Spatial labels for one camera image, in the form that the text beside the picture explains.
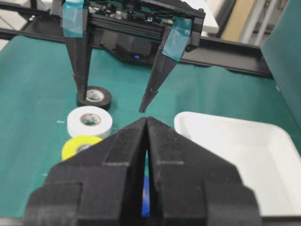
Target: blue tape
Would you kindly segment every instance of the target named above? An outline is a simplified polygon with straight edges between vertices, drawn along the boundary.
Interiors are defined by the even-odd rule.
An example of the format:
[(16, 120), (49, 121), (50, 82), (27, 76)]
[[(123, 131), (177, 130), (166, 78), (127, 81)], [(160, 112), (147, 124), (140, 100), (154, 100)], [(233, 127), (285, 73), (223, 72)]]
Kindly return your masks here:
[(64, 37), (83, 37), (83, 5), (84, 0), (66, 0), (63, 5)]
[(143, 188), (143, 206), (142, 206), (142, 216), (149, 217), (151, 210), (150, 203), (150, 179), (148, 176), (144, 176), (144, 188)]
[(175, 16), (173, 28), (162, 53), (179, 62), (190, 38), (191, 29), (192, 20)]

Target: wire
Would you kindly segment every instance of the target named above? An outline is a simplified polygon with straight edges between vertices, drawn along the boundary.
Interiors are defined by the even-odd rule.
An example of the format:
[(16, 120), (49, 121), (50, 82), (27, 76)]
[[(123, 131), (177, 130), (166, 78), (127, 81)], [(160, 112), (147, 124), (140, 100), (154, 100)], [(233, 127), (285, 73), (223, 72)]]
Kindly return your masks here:
[(14, 28), (12, 25), (10, 25), (10, 23), (7, 22), (2, 16), (0, 16), (0, 19), (1, 19), (5, 24), (7, 24), (11, 29), (15, 30), (15, 28)]

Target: green table surface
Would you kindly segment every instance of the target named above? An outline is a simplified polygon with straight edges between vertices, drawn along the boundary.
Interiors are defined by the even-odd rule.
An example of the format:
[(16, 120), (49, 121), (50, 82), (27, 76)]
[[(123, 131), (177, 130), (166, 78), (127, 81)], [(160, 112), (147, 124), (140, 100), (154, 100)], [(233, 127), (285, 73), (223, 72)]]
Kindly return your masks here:
[[(192, 111), (276, 124), (301, 150), (301, 132), (273, 80), (178, 64), (141, 114), (150, 72), (93, 50), (89, 85), (112, 93), (113, 132), (142, 116), (173, 126), (178, 113)], [(22, 36), (10, 41), (0, 52), (0, 103), (0, 217), (22, 217), (70, 138), (66, 120), (77, 107), (76, 87), (65, 45)]]

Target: green panel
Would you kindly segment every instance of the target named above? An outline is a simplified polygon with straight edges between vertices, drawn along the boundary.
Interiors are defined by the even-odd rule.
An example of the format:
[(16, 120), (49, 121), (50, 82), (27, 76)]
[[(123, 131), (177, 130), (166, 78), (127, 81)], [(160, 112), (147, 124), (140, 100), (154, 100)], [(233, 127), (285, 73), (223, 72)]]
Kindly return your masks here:
[[(21, 217), (70, 138), (60, 121), (76, 108), (76, 87), (60, 43), (17, 36), (0, 52), (0, 69), (0, 217)], [(301, 150), (301, 133), (273, 80), (178, 64), (142, 114), (150, 72), (93, 51), (89, 84), (112, 93), (113, 132), (150, 115), (173, 126), (176, 114), (193, 111), (276, 124)]]
[(300, 9), (300, 0), (290, 0), (273, 34), (261, 47), (299, 128), (301, 128)]

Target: metal frame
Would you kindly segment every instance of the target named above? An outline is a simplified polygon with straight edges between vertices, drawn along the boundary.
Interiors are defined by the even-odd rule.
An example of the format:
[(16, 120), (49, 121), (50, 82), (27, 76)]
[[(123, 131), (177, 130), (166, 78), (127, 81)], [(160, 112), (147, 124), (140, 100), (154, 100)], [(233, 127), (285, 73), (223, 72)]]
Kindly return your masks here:
[[(21, 31), (12, 31), (0, 28), (1, 39), (10, 40), (16, 35), (24, 35), (31, 38), (64, 42), (62, 35), (57, 31), (60, 29), (60, 24), (58, 21), (52, 18), (50, 19), (49, 11), (25, 8), (18, 4), (6, 3), (3, 1), (0, 1), (0, 9), (19, 12), (21, 15), (27, 15), (29, 17), (31, 15), (36, 16), (34, 20), (28, 20), (28, 24)], [(52, 23), (54, 27), (57, 26), (57, 29), (54, 31), (54, 33), (49, 33), (48, 28), (44, 31), (41, 29), (38, 31), (34, 30), (33, 24), (40, 24), (38, 27), (42, 28), (45, 21), (48, 25), (49, 23)], [(110, 18), (105, 18), (99, 15), (93, 15), (90, 19), (90, 22), (103, 27), (108, 27), (111, 23), (114, 23), (114, 21)], [(131, 24), (130, 22), (124, 22), (123, 26), (131, 27)], [(158, 28), (143, 26), (139, 29), (145, 29), (145, 31), (148, 33), (148, 38), (150, 38), (152, 41), (158, 41), (158, 39), (161, 38), (159, 36), (160, 29)], [(103, 49), (103, 46), (98, 42), (98, 40), (94, 40), (92, 46), (94, 48)], [(223, 41), (215, 38), (202, 37), (199, 49), (190, 53), (185, 53), (181, 62), (201, 66), (221, 66), (235, 72), (247, 73), (259, 77), (273, 78), (259, 47)]]

